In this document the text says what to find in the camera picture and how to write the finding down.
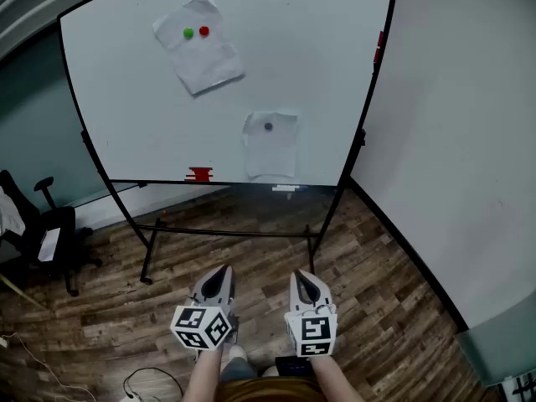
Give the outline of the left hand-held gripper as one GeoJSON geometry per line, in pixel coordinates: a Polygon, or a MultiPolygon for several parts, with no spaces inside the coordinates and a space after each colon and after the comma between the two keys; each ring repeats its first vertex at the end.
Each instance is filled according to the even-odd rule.
{"type": "Polygon", "coordinates": [[[189,305],[177,306],[170,330],[186,348],[216,350],[234,342],[238,322],[231,313],[234,271],[221,265],[209,271],[194,285],[189,305]]]}

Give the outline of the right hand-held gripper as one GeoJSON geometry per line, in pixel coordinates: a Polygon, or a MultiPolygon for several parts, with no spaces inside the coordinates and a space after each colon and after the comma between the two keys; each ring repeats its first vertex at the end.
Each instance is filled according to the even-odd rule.
{"type": "Polygon", "coordinates": [[[297,357],[330,356],[338,328],[336,306],[329,287],[310,272],[296,270],[290,277],[290,310],[284,318],[297,357]]]}

